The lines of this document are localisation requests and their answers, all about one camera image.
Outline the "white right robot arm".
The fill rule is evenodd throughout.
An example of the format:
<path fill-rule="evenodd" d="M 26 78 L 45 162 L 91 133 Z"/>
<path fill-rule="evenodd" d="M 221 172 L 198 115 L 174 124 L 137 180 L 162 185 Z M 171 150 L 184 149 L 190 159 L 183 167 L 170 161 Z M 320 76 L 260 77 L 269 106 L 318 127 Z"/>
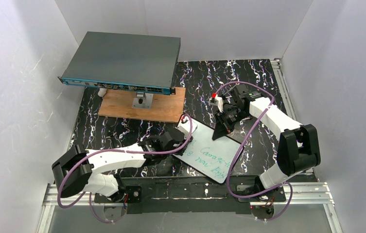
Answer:
<path fill-rule="evenodd" d="M 236 198 L 246 199 L 276 189 L 291 177 L 320 165 L 317 129 L 303 125 L 287 116 L 274 104 L 274 96 L 254 84 L 230 82 L 230 95 L 213 93 L 209 104 L 217 106 L 212 139 L 217 140 L 234 131 L 236 123 L 247 117 L 255 118 L 255 125 L 264 124 L 278 142 L 277 161 L 254 180 L 252 187 L 230 191 Z"/>

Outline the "small whiteboard black frame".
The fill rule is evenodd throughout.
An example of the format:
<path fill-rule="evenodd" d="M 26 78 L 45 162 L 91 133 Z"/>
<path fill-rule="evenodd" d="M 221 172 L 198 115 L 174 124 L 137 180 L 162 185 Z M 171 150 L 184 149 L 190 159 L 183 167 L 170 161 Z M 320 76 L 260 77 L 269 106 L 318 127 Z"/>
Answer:
<path fill-rule="evenodd" d="M 192 141 L 182 155 L 175 155 L 174 158 L 184 166 L 182 174 L 190 177 L 203 176 L 222 184 L 241 143 L 227 136 L 213 141 L 214 129 L 194 120 L 198 128 L 192 134 Z"/>

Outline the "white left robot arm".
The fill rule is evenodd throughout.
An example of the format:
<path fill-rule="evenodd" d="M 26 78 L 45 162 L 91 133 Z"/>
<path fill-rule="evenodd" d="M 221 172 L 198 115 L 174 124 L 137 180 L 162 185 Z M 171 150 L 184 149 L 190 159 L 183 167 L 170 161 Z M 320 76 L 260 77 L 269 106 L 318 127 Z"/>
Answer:
<path fill-rule="evenodd" d="M 125 194 L 125 188 L 120 178 L 107 175 L 108 171 L 157 165 L 166 156 L 182 155 L 189 141 L 188 133 L 171 129 L 112 150 L 86 150 L 82 145 L 74 145 L 52 164 L 59 195 L 69 198 L 92 192 L 117 201 Z"/>

